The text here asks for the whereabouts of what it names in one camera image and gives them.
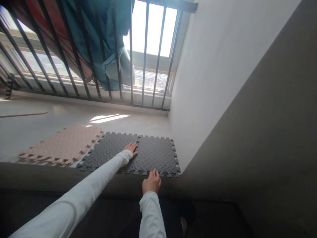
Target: metal railing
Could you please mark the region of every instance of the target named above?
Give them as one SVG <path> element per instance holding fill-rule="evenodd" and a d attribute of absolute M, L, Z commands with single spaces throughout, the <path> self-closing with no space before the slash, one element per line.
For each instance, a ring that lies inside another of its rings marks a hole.
<path fill-rule="evenodd" d="M 63 61 L 66 70 L 67 70 L 67 74 L 69 76 L 69 79 L 71 81 L 71 84 L 74 88 L 74 92 L 76 94 L 76 96 L 72 96 L 68 93 L 63 80 L 53 62 L 52 56 L 49 52 L 48 47 L 46 46 L 46 43 L 44 41 L 44 38 L 41 34 L 41 31 L 39 30 L 35 19 L 33 18 L 27 4 L 24 1 L 21 1 L 22 7 L 33 27 L 34 32 L 37 34 L 39 41 L 53 67 L 53 70 L 56 74 L 56 77 L 63 89 L 64 94 L 60 94 L 56 91 L 53 83 L 51 82 L 48 74 L 46 73 L 39 57 L 37 56 L 30 40 L 28 39 L 26 33 L 24 32 L 22 26 L 20 25 L 19 21 L 17 20 L 17 16 L 15 15 L 14 11 L 9 8 L 8 11 L 10 12 L 10 15 L 15 23 L 15 25 L 17 26 L 22 38 L 24 39 L 26 45 L 28 46 L 30 52 L 32 53 L 32 55 L 34 56 L 36 62 L 39 65 L 39 68 L 41 69 L 41 71 L 43 72 L 43 75 L 48 83 L 48 85 L 50 86 L 52 92 L 48 92 L 44 89 L 44 87 L 41 85 L 40 80 L 38 79 L 38 77 L 36 76 L 36 74 L 34 73 L 34 71 L 32 70 L 31 66 L 29 65 L 29 63 L 27 62 L 26 58 L 24 57 L 23 53 L 21 52 L 21 50 L 19 49 L 18 45 L 16 44 L 15 40 L 13 39 L 13 37 L 11 36 L 11 34 L 9 33 L 9 31 L 7 30 L 7 28 L 5 27 L 4 23 L 2 22 L 2 20 L 0 20 L 0 27 L 2 28 L 3 32 L 5 33 L 5 35 L 7 36 L 8 40 L 10 41 L 10 43 L 13 45 L 14 49 L 16 50 L 18 56 L 20 57 L 20 59 L 22 60 L 22 62 L 25 64 L 27 70 L 31 73 L 32 77 L 34 78 L 36 84 L 38 85 L 40 90 L 35 90 L 33 89 L 33 87 L 30 85 L 30 83 L 28 82 L 28 80 L 26 79 L 26 77 L 24 76 L 24 74 L 20 71 L 19 67 L 16 65 L 15 61 L 12 59 L 12 57 L 10 56 L 10 54 L 7 52 L 7 50 L 5 49 L 5 47 L 3 46 L 3 44 L 0 42 L 0 49 L 2 50 L 3 54 L 5 55 L 5 57 L 7 58 L 7 60 L 10 62 L 10 64 L 13 66 L 13 68 L 16 70 L 16 72 L 18 73 L 18 75 L 21 77 L 22 81 L 26 84 L 26 86 L 28 87 L 28 89 L 22 88 L 18 82 L 15 80 L 13 74 L 10 74 L 7 72 L 7 70 L 5 70 L 3 68 L 2 65 L 0 65 L 0 67 L 2 68 L 2 70 L 6 73 L 7 77 L 13 82 L 13 84 L 15 85 L 14 89 L 18 90 L 18 91 L 24 91 L 24 92 L 30 92 L 30 93 L 37 93 L 37 94 L 45 94 L 45 95 L 51 95 L 51 96 L 59 96 L 59 97 L 66 97 L 66 98 L 75 98 L 75 99 L 81 99 L 81 100 L 90 100 L 90 101 L 97 101 L 97 102 L 104 102 L 104 103 L 112 103 L 112 104 L 120 104 L 120 105 L 127 105 L 127 106 L 134 106 L 134 107 L 142 107 L 142 108 L 149 108 L 149 109 L 156 109 L 156 110 L 163 110 L 163 111 L 169 111 L 168 108 L 164 108 L 164 102 L 165 102 L 165 97 L 166 97 L 166 92 L 167 92 L 167 88 L 168 88 L 168 84 L 170 81 L 170 75 L 171 75 L 171 69 L 172 69 L 172 65 L 173 65 L 173 60 L 175 57 L 175 49 L 176 49 L 176 44 L 177 44 L 177 40 L 178 40 L 178 36 L 179 36 L 179 31 L 180 31 L 180 25 L 181 25 L 181 21 L 182 21 L 182 15 L 183 12 L 190 12 L 190 13 L 194 13 L 197 9 L 197 3 L 190 3 L 190 2 L 185 2 L 182 0 L 171 0 L 171 1 L 166 1 L 166 0 L 141 0 L 143 2 L 146 2 L 146 25 L 145 25 L 145 46 L 144 46 L 144 66 L 143 66 L 143 84 L 142 84 L 142 102 L 141 105 L 139 104 L 134 104 L 133 103 L 133 71 L 132 71 L 132 67 L 133 67 L 133 57 L 132 57 L 132 0 L 130 0 L 130 4 L 131 4 L 131 11 L 130 11 L 130 22 L 129 22 L 129 34 L 130 34 L 130 67 L 131 67 L 131 103 L 124 103 L 123 102 L 123 96 L 122 96 L 122 88 L 121 88 L 121 73 L 120 73 L 120 63 L 119 63 L 119 50 L 118 50 L 118 39 L 117 39 L 117 27 L 116 27 L 116 17 L 115 17 L 115 5 L 114 5 L 114 0 L 111 0 L 111 8 L 112 8 L 112 22 L 113 22 L 113 29 L 114 29 L 114 40 L 115 40 L 115 49 L 116 49 L 116 60 L 117 60 L 117 69 L 118 69 L 118 83 L 119 83 L 119 91 L 120 91 L 120 101 L 113 101 L 113 97 L 111 94 L 111 88 L 110 88 L 110 81 L 108 76 L 106 75 L 106 81 L 107 81 L 107 86 L 108 86 L 108 93 L 109 93 L 109 99 L 105 100 L 102 98 L 101 93 L 100 93 L 100 89 L 99 89 L 99 85 L 98 85 L 98 78 L 96 75 L 96 71 L 94 68 L 94 64 L 93 64 L 93 59 L 92 59 L 92 55 L 91 55 L 91 50 L 89 47 L 89 42 L 88 42 L 88 37 L 87 37 L 87 32 L 86 32 L 86 28 L 85 28 L 85 24 L 84 24 L 84 20 L 83 20 L 83 16 L 82 16 L 82 10 L 80 8 L 80 5 L 78 3 L 78 0 L 75 1 L 75 5 L 76 5 L 76 9 L 77 9 L 77 14 L 79 17 L 79 22 L 81 25 L 81 29 L 83 32 L 83 36 L 84 36 L 84 41 L 85 41 L 85 45 L 86 45 L 86 49 L 87 49 L 87 53 L 88 53 L 88 58 L 89 58 L 89 66 L 90 69 L 92 71 L 92 75 L 95 81 L 95 86 L 96 86 L 96 90 L 97 90 L 97 94 L 98 94 L 98 98 L 92 98 L 89 92 L 89 88 L 87 86 L 87 82 L 86 82 L 86 78 L 80 63 L 80 59 L 77 53 L 77 49 L 76 49 L 76 45 L 74 42 L 74 38 L 72 35 L 72 32 L 70 30 L 70 26 L 69 23 L 67 21 L 66 18 L 66 14 L 65 11 L 63 9 L 61 0 L 56 0 L 57 1 L 57 5 L 62 17 L 62 20 L 64 22 L 65 25 L 65 29 L 76 59 L 76 64 L 78 67 L 78 70 L 80 72 L 80 77 L 83 81 L 84 87 L 85 87 L 85 91 L 87 94 L 87 97 L 83 97 L 80 96 L 77 86 L 74 82 L 73 76 L 70 72 L 66 57 L 64 55 L 62 46 L 59 42 L 57 33 L 54 29 L 54 26 L 52 24 L 51 18 L 48 14 L 48 11 L 45 7 L 45 4 L 43 2 L 43 0 L 38 0 L 39 5 L 41 7 L 41 10 L 43 12 L 43 15 L 46 19 L 46 22 L 49 26 L 50 32 L 54 38 L 54 41 L 56 43 L 58 52 L 60 54 L 60 58 Z M 164 7 L 164 11 L 163 11 L 163 19 L 162 19 L 162 26 L 161 26 L 161 33 L 160 33 L 160 41 L 159 41 L 159 50 L 158 50 L 158 60 L 157 60 L 157 67 L 156 67 L 156 73 L 155 73 L 155 82 L 154 82 L 154 89 L 153 89 L 153 99 L 152 99 L 152 105 L 151 106 L 145 106 L 144 105 L 144 85 L 145 85 L 145 70 L 146 70 L 146 51 L 147 51 L 147 33 L 148 33 L 148 23 L 149 23 L 149 4 L 153 3 L 156 5 L 161 5 Z M 102 53 L 102 58 L 103 61 L 106 61 L 106 56 L 105 56 L 105 51 L 104 51 L 104 43 L 103 43 L 103 39 L 102 39 L 102 31 L 101 31 L 101 27 L 100 27 L 100 20 L 99 20 L 99 12 L 98 12 L 98 8 L 97 8 L 97 4 L 96 1 L 93 0 L 93 5 L 94 5 L 94 13 L 95 13 L 95 17 L 96 17 L 96 22 L 97 22 L 97 28 L 98 28 L 98 34 L 99 34 L 99 40 L 100 40 L 100 47 L 101 47 L 101 53 Z M 178 10 L 178 22 L 176 24 L 176 35 L 175 35 L 175 39 L 174 39 L 174 44 L 172 45 L 172 54 L 171 54 L 171 61 L 170 61 L 170 66 L 169 66 L 169 71 L 168 71 L 168 75 L 167 75 L 167 81 L 166 81 L 166 85 L 165 85 L 165 90 L 164 90 L 164 96 L 163 96 L 163 101 L 162 101 L 162 106 L 161 107 L 154 107 L 154 98 L 155 98 L 155 90 L 156 90 L 156 84 L 157 84 L 157 77 L 158 77 L 158 70 L 159 70 L 159 60 L 160 60 L 160 52 L 161 52 L 161 46 L 162 46 L 162 39 L 163 39 L 163 30 L 164 30 L 164 23 L 165 23 L 165 15 L 166 15 L 166 9 L 167 8 L 174 8 Z M 5 80 L 3 78 L 0 77 L 0 81 L 3 84 L 6 84 Z"/>

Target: window sill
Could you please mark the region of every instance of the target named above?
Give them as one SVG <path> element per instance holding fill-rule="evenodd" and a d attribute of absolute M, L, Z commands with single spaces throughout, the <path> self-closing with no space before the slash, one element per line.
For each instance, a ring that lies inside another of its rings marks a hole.
<path fill-rule="evenodd" d="M 30 76 L 30 74 L 24 73 L 24 75 L 34 90 L 40 90 L 38 85 L 36 84 L 35 80 L 33 79 L 33 77 Z M 46 79 L 43 78 L 41 75 L 37 75 L 37 76 L 38 76 L 40 83 L 44 87 L 45 91 L 52 93 L 52 89 L 50 88 Z M 21 87 L 23 87 L 23 88 L 27 87 L 18 74 L 15 75 L 15 79 L 20 84 Z M 57 77 L 50 76 L 50 79 L 51 79 L 51 82 L 52 82 L 53 86 L 55 87 L 57 93 L 63 95 L 64 91 L 63 91 Z M 67 78 L 62 78 L 62 80 L 64 82 L 65 88 L 68 91 L 69 95 L 76 96 L 73 85 L 71 84 L 70 80 Z M 77 87 L 77 90 L 78 90 L 78 93 L 80 94 L 80 96 L 86 98 L 87 94 L 86 94 L 85 87 L 84 87 L 84 84 L 82 83 L 82 81 L 75 79 L 75 85 Z M 95 85 L 87 84 L 87 86 L 89 88 L 89 93 L 90 93 L 91 98 L 98 99 L 98 94 L 97 94 L 97 90 L 96 90 Z M 101 94 L 101 97 L 103 100 L 109 100 L 108 92 L 104 91 L 102 88 L 100 88 L 100 94 Z M 119 91 L 112 91 L 111 94 L 112 94 L 113 101 L 120 102 L 120 92 Z M 122 97 L 123 97 L 124 103 L 131 103 L 130 88 L 122 90 Z M 152 99 L 153 99 L 153 93 L 145 90 L 144 91 L 144 106 L 152 106 Z M 153 106 L 158 107 L 158 108 L 162 107 L 162 101 L 163 101 L 163 95 L 161 95 L 161 93 L 155 93 L 155 99 L 154 99 Z M 142 102 L 142 90 L 133 89 L 133 104 L 141 105 L 141 102 Z M 164 102 L 164 108 L 169 108 L 170 104 L 171 104 L 171 97 L 166 96 L 165 102 Z"/>

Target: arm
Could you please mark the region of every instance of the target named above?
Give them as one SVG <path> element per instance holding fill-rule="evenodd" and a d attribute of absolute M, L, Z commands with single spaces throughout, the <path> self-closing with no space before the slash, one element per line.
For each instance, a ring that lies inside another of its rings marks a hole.
<path fill-rule="evenodd" d="M 140 238 L 166 238 L 165 227 L 157 193 L 161 186 L 159 173 L 154 169 L 142 183 L 143 197 L 140 200 L 142 220 Z"/>
<path fill-rule="evenodd" d="M 127 147 L 133 148 L 134 145 L 131 143 Z M 69 237 L 118 169 L 137 154 L 132 153 L 135 147 L 133 150 L 125 148 L 13 233 L 10 238 Z"/>

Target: gray foam mat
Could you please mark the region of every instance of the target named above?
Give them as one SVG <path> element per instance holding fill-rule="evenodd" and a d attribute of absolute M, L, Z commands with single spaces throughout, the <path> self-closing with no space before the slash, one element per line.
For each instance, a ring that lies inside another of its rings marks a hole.
<path fill-rule="evenodd" d="M 140 171 L 143 171 L 142 175 L 146 176 L 149 171 L 156 169 L 161 177 L 167 174 L 169 178 L 173 177 L 172 175 L 178 178 L 180 168 L 173 140 L 164 137 L 144 137 L 137 134 L 107 132 L 83 158 L 84 162 L 77 165 L 77 168 L 80 171 L 90 169 L 89 171 L 92 172 L 121 152 L 127 144 L 135 141 L 137 142 L 136 151 L 139 154 L 126 166 L 120 168 L 118 173 L 125 171 L 128 174 L 134 171 L 134 174 L 138 175 Z"/>

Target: hand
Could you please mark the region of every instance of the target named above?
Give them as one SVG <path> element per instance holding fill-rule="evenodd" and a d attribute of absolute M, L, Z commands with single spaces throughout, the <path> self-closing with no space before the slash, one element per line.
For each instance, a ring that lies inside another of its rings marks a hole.
<path fill-rule="evenodd" d="M 158 194 L 161 184 L 162 184 L 162 181 L 161 181 L 161 178 L 159 177 L 158 171 L 156 171 L 156 169 L 153 169 L 153 171 L 151 171 L 149 174 L 149 178 L 143 180 L 143 183 L 142 183 L 143 195 L 146 192 L 151 192 L 151 191 L 156 192 L 156 194 Z"/>
<path fill-rule="evenodd" d="M 134 142 L 133 144 L 132 144 L 132 142 L 130 143 L 130 144 L 128 144 L 125 148 L 124 148 L 124 150 L 130 150 L 132 153 L 133 153 L 133 157 L 134 156 L 136 156 L 139 152 L 134 152 L 135 151 L 135 148 L 136 148 L 136 142 Z"/>

